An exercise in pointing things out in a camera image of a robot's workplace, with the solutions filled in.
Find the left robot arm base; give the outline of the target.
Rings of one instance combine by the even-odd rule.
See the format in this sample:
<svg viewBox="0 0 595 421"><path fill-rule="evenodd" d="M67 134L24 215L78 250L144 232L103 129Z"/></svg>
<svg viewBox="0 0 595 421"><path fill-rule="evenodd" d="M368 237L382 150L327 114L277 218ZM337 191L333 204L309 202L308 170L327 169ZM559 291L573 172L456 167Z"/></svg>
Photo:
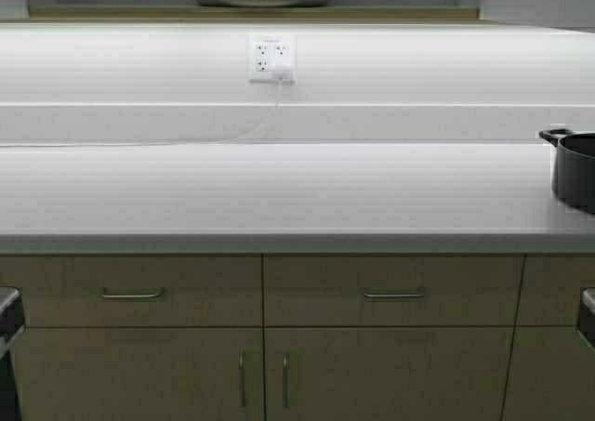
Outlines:
<svg viewBox="0 0 595 421"><path fill-rule="evenodd" d="M1 357L4 357L24 331L25 316L20 290L1 288Z"/></svg>

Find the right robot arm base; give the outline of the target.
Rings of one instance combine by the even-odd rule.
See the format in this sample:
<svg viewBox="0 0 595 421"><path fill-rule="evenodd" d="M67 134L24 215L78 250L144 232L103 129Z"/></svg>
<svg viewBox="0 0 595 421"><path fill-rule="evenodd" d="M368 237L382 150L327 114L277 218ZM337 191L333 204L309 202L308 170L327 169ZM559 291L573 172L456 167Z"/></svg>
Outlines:
<svg viewBox="0 0 595 421"><path fill-rule="evenodd" d="M594 289L587 288L581 292L579 312L577 317L577 331L593 347L595 342L595 309Z"/></svg>

